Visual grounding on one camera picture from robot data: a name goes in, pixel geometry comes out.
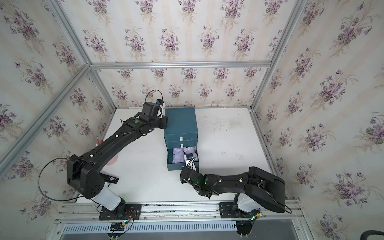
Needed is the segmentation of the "teal bottom drawer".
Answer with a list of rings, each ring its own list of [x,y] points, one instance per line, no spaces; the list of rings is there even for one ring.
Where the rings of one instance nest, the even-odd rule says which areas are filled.
[[[184,163],[172,163],[173,159],[173,149],[168,149],[168,156],[167,156],[167,168],[169,171],[176,171],[176,170],[181,170],[183,167],[186,167],[186,162]],[[195,162],[196,168],[199,168],[200,162],[199,162],[199,157],[198,161]]]

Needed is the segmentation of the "teal drawer cabinet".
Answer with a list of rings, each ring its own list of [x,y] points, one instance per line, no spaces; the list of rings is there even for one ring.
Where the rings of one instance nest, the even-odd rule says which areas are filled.
[[[167,149],[196,147],[198,125],[194,107],[166,109],[168,117],[164,139]]]

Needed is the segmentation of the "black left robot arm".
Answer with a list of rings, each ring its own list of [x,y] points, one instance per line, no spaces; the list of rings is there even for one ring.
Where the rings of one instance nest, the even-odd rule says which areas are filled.
[[[104,166],[121,150],[155,129],[166,129],[168,118],[163,113],[164,99],[144,102],[143,108],[123,121],[120,128],[92,150],[81,156],[72,155],[67,162],[67,184],[81,197],[101,205],[118,219],[126,214],[126,202],[105,184],[100,175]]]

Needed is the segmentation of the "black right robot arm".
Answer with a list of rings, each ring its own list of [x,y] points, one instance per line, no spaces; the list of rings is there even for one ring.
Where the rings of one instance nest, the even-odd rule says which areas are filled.
[[[203,197],[245,194],[269,211],[286,212],[285,181],[257,167],[250,167],[248,172],[239,175],[219,176],[202,175],[188,166],[182,168],[180,179],[182,184],[190,184]]]

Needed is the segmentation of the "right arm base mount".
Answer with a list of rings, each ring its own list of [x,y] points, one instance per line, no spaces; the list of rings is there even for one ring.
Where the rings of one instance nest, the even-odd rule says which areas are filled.
[[[221,219],[257,219],[261,215],[261,209],[254,209],[251,212],[245,212],[240,210],[237,204],[233,202],[221,202],[219,203],[219,212]]]

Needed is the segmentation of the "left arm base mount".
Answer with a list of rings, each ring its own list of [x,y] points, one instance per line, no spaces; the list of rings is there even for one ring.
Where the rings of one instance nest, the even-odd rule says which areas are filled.
[[[130,218],[138,220],[141,214],[142,206],[142,204],[125,204],[124,207],[122,205],[119,205],[113,211],[102,207],[102,210],[99,215],[99,221],[123,221],[128,220]]]

